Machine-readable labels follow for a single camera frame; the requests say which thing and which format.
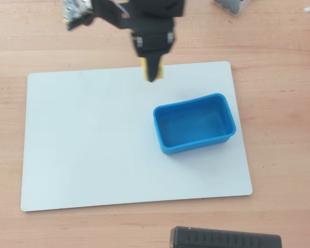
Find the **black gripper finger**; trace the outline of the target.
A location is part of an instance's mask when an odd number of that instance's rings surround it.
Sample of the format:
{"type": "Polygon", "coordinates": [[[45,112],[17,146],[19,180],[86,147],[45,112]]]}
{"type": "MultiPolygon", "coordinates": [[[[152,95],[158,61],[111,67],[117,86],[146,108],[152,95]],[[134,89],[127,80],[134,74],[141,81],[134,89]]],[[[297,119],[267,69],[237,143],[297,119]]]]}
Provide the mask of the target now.
{"type": "Polygon", "coordinates": [[[154,82],[156,79],[162,78],[161,56],[151,55],[146,57],[147,80],[154,82]]]}

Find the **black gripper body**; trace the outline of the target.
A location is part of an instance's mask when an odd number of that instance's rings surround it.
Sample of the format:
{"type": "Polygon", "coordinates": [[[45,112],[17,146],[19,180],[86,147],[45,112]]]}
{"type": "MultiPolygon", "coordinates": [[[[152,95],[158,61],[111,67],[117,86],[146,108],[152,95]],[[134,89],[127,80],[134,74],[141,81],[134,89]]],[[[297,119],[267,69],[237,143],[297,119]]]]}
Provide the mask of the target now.
{"type": "Polygon", "coordinates": [[[174,18],[137,16],[131,19],[131,36],[139,57],[162,56],[175,42],[174,18]]]}

